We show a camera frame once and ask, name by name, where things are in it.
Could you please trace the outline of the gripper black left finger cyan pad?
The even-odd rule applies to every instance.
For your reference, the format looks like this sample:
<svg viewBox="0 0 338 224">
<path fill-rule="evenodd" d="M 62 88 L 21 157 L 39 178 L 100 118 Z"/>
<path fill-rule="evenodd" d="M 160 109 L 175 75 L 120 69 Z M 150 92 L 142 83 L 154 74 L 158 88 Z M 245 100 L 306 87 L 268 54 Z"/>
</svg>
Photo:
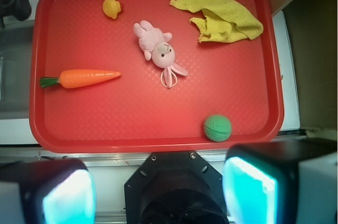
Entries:
<svg viewBox="0 0 338 224">
<path fill-rule="evenodd" d="M 1 165 L 1 223 L 94 223 L 96 191 L 81 160 Z"/>
</svg>

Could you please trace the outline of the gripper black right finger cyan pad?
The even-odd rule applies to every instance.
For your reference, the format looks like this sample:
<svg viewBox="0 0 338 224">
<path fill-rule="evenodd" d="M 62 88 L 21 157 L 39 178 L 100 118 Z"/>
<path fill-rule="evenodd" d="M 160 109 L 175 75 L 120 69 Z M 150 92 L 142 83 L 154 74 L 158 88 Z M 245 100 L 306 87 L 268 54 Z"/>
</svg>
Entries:
<svg viewBox="0 0 338 224">
<path fill-rule="evenodd" d="M 337 142 L 237 144 L 222 170 L 235 223 L 337 223 Z"/>
</svg>

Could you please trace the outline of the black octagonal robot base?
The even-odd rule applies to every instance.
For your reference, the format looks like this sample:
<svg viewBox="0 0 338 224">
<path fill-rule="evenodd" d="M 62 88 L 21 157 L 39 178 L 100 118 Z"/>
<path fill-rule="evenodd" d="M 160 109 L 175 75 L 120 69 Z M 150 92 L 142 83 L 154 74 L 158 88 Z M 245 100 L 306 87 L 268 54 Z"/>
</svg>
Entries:
<svg viewBox="0 0 338 224">
<path fill-rule="evenodd" d="M 124 192 L 127 223 L 229 223 L 222 175 L 195 151 L 152 153 Z"/>
</svg>

